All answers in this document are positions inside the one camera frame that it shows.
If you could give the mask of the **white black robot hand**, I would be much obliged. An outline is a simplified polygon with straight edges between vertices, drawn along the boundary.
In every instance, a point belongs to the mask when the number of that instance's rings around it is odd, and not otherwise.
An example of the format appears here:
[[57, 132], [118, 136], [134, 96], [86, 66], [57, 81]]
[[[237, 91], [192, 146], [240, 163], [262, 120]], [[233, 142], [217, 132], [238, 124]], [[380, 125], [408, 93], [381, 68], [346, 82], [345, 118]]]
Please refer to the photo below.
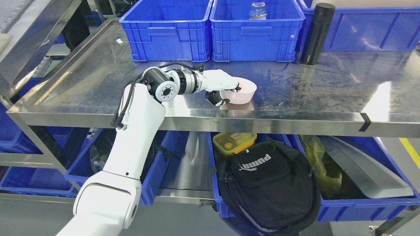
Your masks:
[[229, 75], [222, 69], [212, 69], [204, 70], [201, 76], [198, 78], [198, 88], [196, 92], [205, 90], [205, 98], [213, 106], [222, 106], [226, 103], [229, 103], [230, 100], [222, 99], [218, 91], [222, 90], [234, 90], [240, 91], [240, 87], [237, 79], [234, 79], [233, 76]]

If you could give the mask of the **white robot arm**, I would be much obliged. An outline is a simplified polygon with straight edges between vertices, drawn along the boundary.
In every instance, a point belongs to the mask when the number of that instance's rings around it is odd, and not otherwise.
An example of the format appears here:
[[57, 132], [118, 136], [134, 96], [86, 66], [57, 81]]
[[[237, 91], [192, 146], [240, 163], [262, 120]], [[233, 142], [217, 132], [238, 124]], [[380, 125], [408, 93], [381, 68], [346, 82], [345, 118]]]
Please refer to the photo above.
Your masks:
[[162, 102], [201, 91], [203, 65], [165, 72], [152, 66], [122, 92], [112, 122], [116, 138], [104, 168], [86, 180], [73, 206], [73, 218], [59, 236], [118, 236], [135, 217], [148, 151], [165, 118]]

